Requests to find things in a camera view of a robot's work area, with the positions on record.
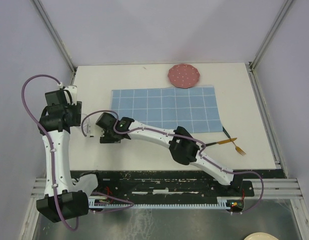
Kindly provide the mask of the blue checked cloth placemat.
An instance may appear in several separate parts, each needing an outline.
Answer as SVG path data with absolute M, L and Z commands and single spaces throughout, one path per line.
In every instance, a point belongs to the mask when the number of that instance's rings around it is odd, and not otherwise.
M 185 128 L 189 133 L 218 133 L 220 120 L 215 88 L 114 89 L 111 110 L 120 118 L 132 118 L 162 129 Z

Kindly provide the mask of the green handled gold fork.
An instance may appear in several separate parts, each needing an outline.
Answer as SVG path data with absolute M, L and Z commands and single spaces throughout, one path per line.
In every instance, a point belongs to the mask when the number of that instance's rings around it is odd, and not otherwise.
M 226 130 L 224 127 L 222 127 L 222 131 L 223 131 L 223 133 L 224 133 L 229 139 L 231 139 L 231 136 L 229 135 L 229 133 L 227 132 L 227 130 Z M 235 141 L 234 141 L 234 140 L 231 140 L 231 142 L 234 144 L 235 150 L 236 150 L 240 155 L 242 155 L 242 156 L 245 156 L 245 155 L 246 155 L 246 153 L 245 153 L 239 146 L 237 146 L 237 145 L 235 144 Z

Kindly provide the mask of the clear plastic cup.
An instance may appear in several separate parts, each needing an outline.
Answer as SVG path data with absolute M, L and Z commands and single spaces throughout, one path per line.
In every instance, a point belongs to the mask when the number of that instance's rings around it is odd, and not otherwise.
M 81 127 L 81 132 L 85 137 L 87 137 L 87 138 L 93 138 L 94 137 L 90 117 L 85 113 L 81 114 L 81 125 L 80 125 L 80 127 Z

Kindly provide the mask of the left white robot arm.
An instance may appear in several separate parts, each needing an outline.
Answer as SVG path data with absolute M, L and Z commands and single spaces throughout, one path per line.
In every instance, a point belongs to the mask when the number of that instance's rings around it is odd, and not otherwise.
M 46 106 L 39 119 L 46 156 L 46 184 L 44 197 L 37 200 L 36 208 L 53 223 L 87 215 L 89 196 L 105 190 L 105 182 L 94 172 L 78 180 L 71 176 L 71 127 L 79 127 L 82 117 L 82 102 L 77 96 L 74 85 L 47 92 Z

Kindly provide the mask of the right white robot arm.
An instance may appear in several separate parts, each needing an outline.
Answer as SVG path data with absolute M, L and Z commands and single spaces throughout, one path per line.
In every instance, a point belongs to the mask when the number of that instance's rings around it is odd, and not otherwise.
M 235 196 L 242 190 L 242 183 L 235 178 L 232 169 L 209 157 L 202 141 L 181 126 L 176 129 L 151 127 L 129 117 L 118 120 L 113 114 L 104 112 L 97 119 L 96 125 L 103 131 L 100 143 L 117 143 L 123 139 L 140 140 L 167 148 L 172 159 L 184 166 L 192 165 L 213 177 L 224 191 Z

